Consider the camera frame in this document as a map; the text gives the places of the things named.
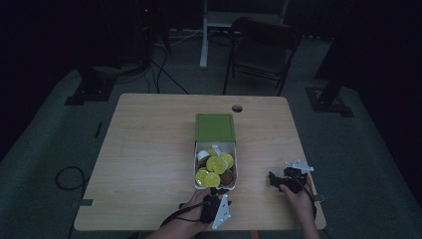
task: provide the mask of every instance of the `black chair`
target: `black chair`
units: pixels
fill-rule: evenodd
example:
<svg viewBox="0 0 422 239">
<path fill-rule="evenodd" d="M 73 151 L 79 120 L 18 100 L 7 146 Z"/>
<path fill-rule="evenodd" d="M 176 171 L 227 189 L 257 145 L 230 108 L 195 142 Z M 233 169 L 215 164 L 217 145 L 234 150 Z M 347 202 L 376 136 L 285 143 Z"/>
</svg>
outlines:
<svg viewBox="0 0 422 239">
<path fill-rule="evenodd" d="M 230 70 L 277 81 L 277 96 L 286 77 L 302 34 L 293 27 L 265 23 L 252 18 L 235 20 L 230 29 L 232 47 L 227 65 L 223 95 L 226 95 Z"/>
</svg>

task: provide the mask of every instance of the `wooden table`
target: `wooden table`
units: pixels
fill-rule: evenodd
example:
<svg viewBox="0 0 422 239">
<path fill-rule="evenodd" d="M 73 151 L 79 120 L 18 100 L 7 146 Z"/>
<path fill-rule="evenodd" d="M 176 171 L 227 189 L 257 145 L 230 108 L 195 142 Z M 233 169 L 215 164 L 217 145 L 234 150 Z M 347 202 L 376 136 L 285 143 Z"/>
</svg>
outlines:
<svg viewBox="0 0 422 239">
<path fill-rule="evenodd" d="M 233 105 L 243 111 L 234 113 Z M 282 176 L 286 161 L 306 161 L 286 99 L 143 94 L 119 99 L 84 196 L 94 204 L 80 207 L 76 229 L 155 230 L 187 202 L 195 190 L 199 113 L 234 117 L 239 177 L 228 192 L 232 217 L 218 230 L 298 229 L 284 194 L 268 179 L 270 170 Z M 316 207 L 321 229 L 325 219 Z"/>
</svg>

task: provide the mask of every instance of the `table leg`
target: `table leg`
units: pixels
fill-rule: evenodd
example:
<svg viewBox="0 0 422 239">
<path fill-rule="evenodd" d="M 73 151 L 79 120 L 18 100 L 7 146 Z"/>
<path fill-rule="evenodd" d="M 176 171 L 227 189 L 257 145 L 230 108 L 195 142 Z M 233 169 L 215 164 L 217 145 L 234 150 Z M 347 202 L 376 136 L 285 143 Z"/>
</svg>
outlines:
<svg viewBox="0 0 422 239">
<path fill-rule="evenodd" d="M 202 50 L 201 50 L 201 59 L 199 62 L 200 69 L 207 68 L 208 60 L 208 0 L 204 0 L 204 19 L 203 19 L 203 28 L 202 28 Z"/>
</svg>

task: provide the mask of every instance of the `white part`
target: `white part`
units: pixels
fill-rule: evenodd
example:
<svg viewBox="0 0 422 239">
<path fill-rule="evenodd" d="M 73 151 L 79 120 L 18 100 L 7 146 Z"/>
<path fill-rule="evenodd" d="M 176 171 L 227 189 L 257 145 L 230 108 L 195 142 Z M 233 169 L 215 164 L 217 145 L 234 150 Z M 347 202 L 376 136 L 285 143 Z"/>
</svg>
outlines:
<svg viewBox="0 0 422 239">
<path fill-rule="evenodd" d="M 220 206 L 218 207 L 217 215 L 215 216 L 214 223 L 212 224 L 212 229 L 217 230 L 227 219 L 231 217 L 229 211 L 229 201 L 227 200 L 229 196 L 227 194 L 223 195 L 221 198 Z"/>
<path fill-rule="evenodd" d="M 211 147 L 217 153 L 217 156 L 221 155 L 221 150 L 220 150 L 220 147 L 218 147 L 218 145 L 212 145 Z"/>
<path fill-rule="evenodd" d="M 314 171 L 314 168 L 311 166 L 308 166 L 306 163 L 301 162 L 300 159 L 296 162 L 286 162 L 286 164 L 292 168 L 300 169 L 300 170 L 307 170 L 307 171 Z"/>
</svg>

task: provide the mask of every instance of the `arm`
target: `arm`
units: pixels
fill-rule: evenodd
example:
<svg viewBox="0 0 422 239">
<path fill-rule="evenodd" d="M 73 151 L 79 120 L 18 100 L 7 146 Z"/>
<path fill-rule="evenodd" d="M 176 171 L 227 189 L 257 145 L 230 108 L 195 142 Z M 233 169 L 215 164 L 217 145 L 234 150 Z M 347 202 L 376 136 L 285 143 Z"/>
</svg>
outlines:
<svg viewBox="0 0 422 239">
<path fill-rule="evenodd" d="M 312 193 L 310 187 L 312 185 L 311 179 L 308 177 L 308 183 L 306 189 Z M 319 233 L 317 226 L 314 221 L 314 211 L 311 199 L 308 197 L 304 189 L 298 194 L 294 194 L 289 190 L 286 185 L 280 185 L 280 188 L 285 192 L 286 197 L 295 213 L 298 217 L 299 225 L 301 226 L 302 234 L 304 239 L 319 239 Z"/>
<path fill-rule="evenodd" d="M 205 196 L 210 194 L 210 189 L 203 189 L 203 190 L 197 190 L 189 202 L 183 205 L 182 208 L 193 206 L 198 203 L 201 203 Z M 201 217 L 202 212 L 202 206 L 197 207 L 191 211 L 185 212 L 181 214 L 179 217 L 188 219 L 188 220 L 194 220 L 192 221 L 185 221 L 182 219 L 173 219 L 164 226 L 160 227 L 158 230 L 150 234 L 146 239 L 188 239 L 199 232 L 207 229 L 209 224 L 202 223 L 199 220 Z"/>
</svg>

